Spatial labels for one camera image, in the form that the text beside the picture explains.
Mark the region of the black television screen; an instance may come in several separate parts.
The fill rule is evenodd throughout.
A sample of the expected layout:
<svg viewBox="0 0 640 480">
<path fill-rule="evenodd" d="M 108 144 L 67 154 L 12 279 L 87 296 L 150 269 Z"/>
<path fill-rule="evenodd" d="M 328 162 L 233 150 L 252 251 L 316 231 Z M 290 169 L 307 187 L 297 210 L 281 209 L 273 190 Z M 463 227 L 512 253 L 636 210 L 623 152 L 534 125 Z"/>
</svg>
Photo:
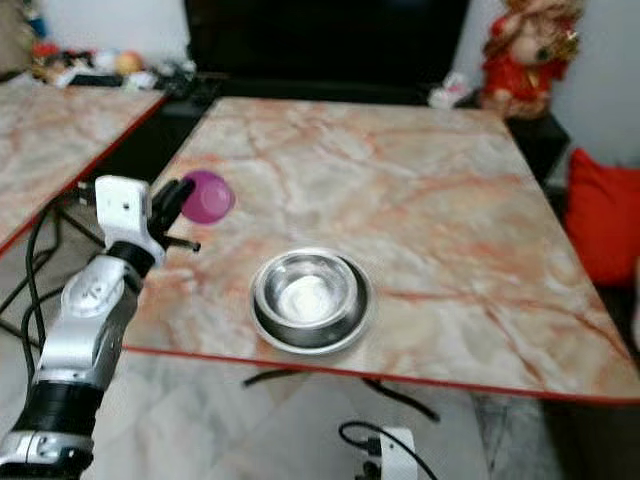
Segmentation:
<svg viewBox="0 0 640 480">
<path fill-rule="evenodd" d="M 470 0 L 184 0 L 189 59 L 253 81 L 410 86 L 451 69 Z"/>
</svg>

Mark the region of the beige cushion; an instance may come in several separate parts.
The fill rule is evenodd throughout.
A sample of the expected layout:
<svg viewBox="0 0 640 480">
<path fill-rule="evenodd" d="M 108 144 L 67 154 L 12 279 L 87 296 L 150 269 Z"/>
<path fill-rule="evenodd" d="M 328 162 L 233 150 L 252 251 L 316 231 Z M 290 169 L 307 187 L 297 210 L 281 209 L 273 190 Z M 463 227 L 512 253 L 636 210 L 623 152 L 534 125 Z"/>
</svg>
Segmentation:
<svg viewBox="0 0 640 480">
<path fill-rule="evenodd" d="M 18 74 L 35 64 L 36 35 L 29 26 L 28 0 L 0 0 L 0 74 Z"/>
</svg>

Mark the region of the red dressed plush doll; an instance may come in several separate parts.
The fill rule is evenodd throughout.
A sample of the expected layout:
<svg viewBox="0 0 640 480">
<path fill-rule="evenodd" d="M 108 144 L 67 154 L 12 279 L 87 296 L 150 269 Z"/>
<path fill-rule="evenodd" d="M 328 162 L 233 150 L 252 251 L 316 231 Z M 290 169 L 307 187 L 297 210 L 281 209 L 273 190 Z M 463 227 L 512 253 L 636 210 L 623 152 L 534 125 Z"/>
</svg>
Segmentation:
<svg viewBox="0 0 640 480">
<path fill-rule="evenodd" d="M 550 114 L 553 84 L 579 54 L 576 24 L 585 0 L 502 0 L 506 12 L 490 26 L 483 47 L 480 108 L 506 119 Z"/>
</svg>

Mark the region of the small white figurine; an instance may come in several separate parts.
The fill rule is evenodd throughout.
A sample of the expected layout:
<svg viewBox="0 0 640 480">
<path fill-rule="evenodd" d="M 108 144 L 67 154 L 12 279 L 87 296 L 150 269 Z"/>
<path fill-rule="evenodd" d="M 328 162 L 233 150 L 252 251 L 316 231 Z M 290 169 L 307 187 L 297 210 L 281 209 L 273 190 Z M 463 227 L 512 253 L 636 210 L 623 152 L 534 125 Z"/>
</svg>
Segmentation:
<svg viewBox="0 0 640 480">
<path fill-rule="evenodd" d="M 445 76 L 438 87 L 431 88 L 428 105 L 435 109 L 453 109 L 466 100 L 474 87 L 470 79 L 461 72 L 451 72 Z"/>
</svg>

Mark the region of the red cushion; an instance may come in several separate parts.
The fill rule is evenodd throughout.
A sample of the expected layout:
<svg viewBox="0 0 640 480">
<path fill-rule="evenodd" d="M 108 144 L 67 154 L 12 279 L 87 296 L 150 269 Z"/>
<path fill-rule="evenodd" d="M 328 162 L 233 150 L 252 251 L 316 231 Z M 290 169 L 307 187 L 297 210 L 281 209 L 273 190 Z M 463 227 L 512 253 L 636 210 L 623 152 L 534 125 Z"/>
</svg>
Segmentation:
<svg viewBox="0 0 640 480">
<path fill-rule="evenodd" d="M 640 166 L 600 164 L 585 148 L 575 148 L 564 225 L 591 282 L 640 282 Z"/>
</svg>

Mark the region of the orange toy ball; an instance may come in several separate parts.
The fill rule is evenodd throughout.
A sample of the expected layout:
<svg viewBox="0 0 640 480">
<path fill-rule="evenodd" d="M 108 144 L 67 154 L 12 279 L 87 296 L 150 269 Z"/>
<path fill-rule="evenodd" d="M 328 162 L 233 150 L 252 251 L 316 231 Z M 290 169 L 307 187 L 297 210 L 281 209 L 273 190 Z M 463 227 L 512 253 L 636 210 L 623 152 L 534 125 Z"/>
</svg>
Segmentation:
<svg viewBox="0 0 640 480">
<path fill-rule="evenodd" d="M 145 59 L 134 51 L 122 51 L 115 55 L 114 72 L 119 76 L 132 76 L 132 74 L 145 72 Z"/>
</svg>

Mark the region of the stainless steel bowl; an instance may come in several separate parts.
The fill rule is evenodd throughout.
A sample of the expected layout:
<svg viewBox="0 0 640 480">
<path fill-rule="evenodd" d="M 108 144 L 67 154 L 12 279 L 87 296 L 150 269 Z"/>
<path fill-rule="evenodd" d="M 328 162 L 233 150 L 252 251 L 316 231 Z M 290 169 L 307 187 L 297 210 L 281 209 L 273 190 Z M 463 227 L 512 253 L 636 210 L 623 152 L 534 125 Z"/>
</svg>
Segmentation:
<svg viewBox="0 0 640 480">
<path fill-rule="evenodd" d="M 257 269 L 250 283 L 250 319 L 271 347 L 292 355 L 334 355 L 374 324 L 369 274 L 338 251 L 297 248 Z"/>
</svg>

